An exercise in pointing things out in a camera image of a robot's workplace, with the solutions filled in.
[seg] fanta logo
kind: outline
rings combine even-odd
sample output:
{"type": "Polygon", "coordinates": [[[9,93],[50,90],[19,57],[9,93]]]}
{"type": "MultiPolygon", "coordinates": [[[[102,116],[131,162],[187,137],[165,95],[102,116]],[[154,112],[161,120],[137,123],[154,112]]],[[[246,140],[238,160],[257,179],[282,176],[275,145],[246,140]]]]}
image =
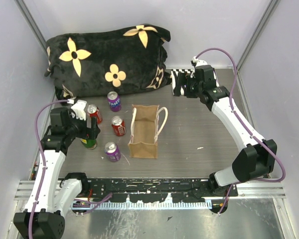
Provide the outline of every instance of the fanta logo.
{"type": "Polygon", "coordinates": [[[118,99],[117,101],[115,101],[114,103],[109,102],[110,106],[118,106],[120,104],[120,99],[118,99]]]}

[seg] black pillow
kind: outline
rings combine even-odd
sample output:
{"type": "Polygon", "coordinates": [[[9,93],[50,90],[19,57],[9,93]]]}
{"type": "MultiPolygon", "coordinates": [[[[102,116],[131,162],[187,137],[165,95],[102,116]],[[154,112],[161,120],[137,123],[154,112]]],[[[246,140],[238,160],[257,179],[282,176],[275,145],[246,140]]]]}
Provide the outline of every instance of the black pillow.
{"type": "Polygon", "coordinates": [[[143,24],[101,33],[68,33],[47,41],[58,98],[146,92],[171,83],[164,42],[170,32],[143,24]]]}

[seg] gray wooden tabletop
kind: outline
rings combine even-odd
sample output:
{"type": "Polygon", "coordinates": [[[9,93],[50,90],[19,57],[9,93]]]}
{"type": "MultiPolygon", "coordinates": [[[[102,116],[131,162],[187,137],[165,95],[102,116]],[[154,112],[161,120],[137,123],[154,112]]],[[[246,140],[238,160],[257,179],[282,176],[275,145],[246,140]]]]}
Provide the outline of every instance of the gray wooden tabletop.
{"type": "MultiPolygon", "coordinates": [[[[233,72],[230,69],[216,70],[220,85],[230,90],[233,72]]],[[[234,99],[243,112],[238,89],[234,99]]],[[[199,99],[174,97],[171,86],[134,95],[121,96],[122,109],[115,113],[109,108],[106,97],[83,98],[89,104],[96,104],[103,116],[99,124],[98,146],[86,149],[76,139],[68,150],[60,177],[69,172],[85,172],[92,177],[202,177],[231,165],[238,149],[222,122],[203,105],[199,99]],[[132,104],[160,105],[167,107],[168,120],[158,137],[158,159],[129,157],[128,142],[132,120],[132,104]],[[111,119],[121,116],[127,126],[127,133],[115,136],[111,119]],[[104,154],[107,142],[117,143],[122,156],[118,162],[110,162],[104,154]]]]}

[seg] paper bag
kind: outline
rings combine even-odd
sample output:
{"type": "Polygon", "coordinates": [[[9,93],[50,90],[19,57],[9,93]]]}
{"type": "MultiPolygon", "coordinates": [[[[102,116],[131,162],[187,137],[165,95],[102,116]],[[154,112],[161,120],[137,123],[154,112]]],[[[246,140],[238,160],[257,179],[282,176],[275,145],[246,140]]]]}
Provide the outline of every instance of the paper bag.
{"type": "Polygon", "coordinates": [[[157,158],[157,139],[163,129],[168,111],[166,107],[133,105],[131,140],[128,144],[132,158],[157,158]],[[165,110],[165,119],[158,129],[158,115],[165,110]]]}

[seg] purple soda can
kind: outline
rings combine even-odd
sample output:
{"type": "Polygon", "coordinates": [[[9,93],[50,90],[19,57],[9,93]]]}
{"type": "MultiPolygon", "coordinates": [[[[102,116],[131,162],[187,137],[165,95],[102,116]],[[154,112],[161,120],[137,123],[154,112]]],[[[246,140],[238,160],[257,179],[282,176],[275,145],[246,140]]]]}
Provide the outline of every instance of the purple soda can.
{"type": "Polygon", "coordinates": [[[104,150],[109,161],[117,162],[121,159],[121,153],[116,143],[108,142],[105,144],[104,150]]]}
{"type": "Polygon", "coordinates": [[[121,110],[121,99],[118,93],[111,91],[108,93],[108,102],[113,112],[121,110]]]}

